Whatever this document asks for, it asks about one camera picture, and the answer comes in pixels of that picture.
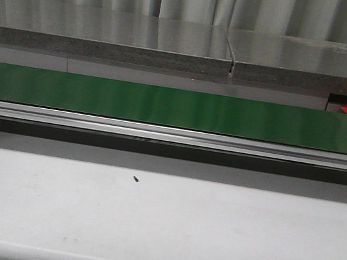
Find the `green conveyor belt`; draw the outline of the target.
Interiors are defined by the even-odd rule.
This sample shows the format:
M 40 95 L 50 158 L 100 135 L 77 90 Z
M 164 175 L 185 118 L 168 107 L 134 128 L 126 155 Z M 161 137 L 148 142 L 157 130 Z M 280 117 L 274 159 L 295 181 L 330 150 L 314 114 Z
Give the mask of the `green conveyor belt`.
M 0 63 L 0 101 L 347 154 L 347 115 Z

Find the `grey stone counter left slab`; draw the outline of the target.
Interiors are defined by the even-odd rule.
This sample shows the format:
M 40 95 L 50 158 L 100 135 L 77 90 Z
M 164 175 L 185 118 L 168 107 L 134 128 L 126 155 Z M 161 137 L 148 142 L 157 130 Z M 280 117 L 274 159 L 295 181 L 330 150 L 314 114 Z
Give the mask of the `grey stone counter left slab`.
M 0 43 L 212 76 L 232 65 L 219 27 L 47 0 L 0 0 Z

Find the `grey stone counter slab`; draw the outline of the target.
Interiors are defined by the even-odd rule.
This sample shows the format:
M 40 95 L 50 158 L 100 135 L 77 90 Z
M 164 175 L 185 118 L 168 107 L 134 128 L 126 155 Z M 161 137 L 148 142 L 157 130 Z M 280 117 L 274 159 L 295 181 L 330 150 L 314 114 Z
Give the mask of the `grey stone counter slab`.
M 232 65 L 219 27 L 47 0 L 0 0 L 0 43 L 212 76 Z
M 347 96 L 347 44 L 227 32 L 236 79 Z

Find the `grey stone counter right slab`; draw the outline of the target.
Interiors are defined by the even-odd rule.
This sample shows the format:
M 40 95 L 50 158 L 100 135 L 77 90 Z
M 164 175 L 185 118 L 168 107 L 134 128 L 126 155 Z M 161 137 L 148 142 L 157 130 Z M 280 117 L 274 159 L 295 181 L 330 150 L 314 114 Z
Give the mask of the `grey stone counter right slab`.
M 236 79 L 347 96 L 347 44 L 227 32 Z

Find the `aluminium conveyor frame rail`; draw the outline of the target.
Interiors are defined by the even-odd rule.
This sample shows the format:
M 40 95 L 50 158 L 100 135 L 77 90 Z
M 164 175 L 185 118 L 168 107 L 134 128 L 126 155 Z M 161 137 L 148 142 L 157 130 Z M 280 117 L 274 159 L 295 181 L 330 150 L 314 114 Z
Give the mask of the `aluminium conveyor frame rail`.
M 347 171 L 347 154 L 0 101 L 0 117 L 57 124 Z

